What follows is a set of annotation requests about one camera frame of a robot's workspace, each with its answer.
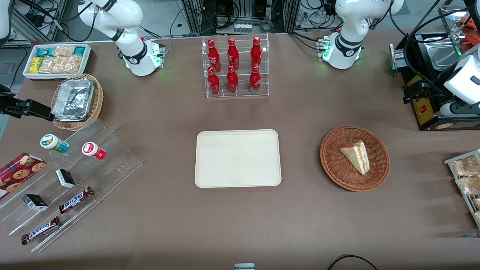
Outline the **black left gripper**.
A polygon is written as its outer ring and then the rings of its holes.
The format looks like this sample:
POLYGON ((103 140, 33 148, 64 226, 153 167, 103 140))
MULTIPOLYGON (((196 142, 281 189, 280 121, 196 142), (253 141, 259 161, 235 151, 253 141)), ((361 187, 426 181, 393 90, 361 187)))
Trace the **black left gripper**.
POLYGON ((433 97, 449 97, 449 94, 438 88, 435 84, 428 82, 415 82, 410 88, 404 88, 404 104, 409 104, 414 100, 430 99, 433 97))

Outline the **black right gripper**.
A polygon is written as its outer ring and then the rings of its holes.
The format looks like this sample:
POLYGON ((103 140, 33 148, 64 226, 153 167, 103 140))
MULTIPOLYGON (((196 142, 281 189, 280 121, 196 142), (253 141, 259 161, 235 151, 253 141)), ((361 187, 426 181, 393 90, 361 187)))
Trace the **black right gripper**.
POLYGON ((0 112, 6 115, 22 115, 25 107, 26 116, 35 116, 46 121, 52 122, 55 115, 49 106, 34 100, 20 100, 15 98, 15 94, 9 88, 0 85, 0 112))

